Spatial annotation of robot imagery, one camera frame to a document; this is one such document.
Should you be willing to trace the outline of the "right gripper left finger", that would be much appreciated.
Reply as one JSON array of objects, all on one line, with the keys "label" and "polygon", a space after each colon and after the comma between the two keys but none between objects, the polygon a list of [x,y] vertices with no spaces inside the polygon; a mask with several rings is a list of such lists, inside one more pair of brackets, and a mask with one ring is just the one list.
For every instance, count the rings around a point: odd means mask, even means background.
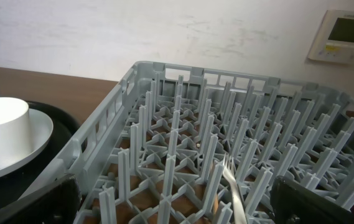
[{"label": "right gripper left finger", "polygon": [[82,195],[77,178],[67,174],[0,209],[4,223],[73,223]]}]

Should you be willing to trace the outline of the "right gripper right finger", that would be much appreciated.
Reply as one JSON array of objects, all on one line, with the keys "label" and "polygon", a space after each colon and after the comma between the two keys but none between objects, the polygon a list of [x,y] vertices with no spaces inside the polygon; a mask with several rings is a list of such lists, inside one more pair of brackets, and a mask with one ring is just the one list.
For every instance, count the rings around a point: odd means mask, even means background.
[{"label": "right gripper right finger", "polygon": [[351,224],[354,214],[284,176],[277,176],[270,203],[274,222],[302,224]]}]

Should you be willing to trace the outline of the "white cup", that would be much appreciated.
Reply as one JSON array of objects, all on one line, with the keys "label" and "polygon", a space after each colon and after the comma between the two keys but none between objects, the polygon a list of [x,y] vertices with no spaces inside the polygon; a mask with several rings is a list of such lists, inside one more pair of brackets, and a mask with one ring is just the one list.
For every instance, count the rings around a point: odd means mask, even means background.
[{"label": "white cup", "polygon": [[32,151],[29,105],[18,98],[0,97],[0,169]]}]

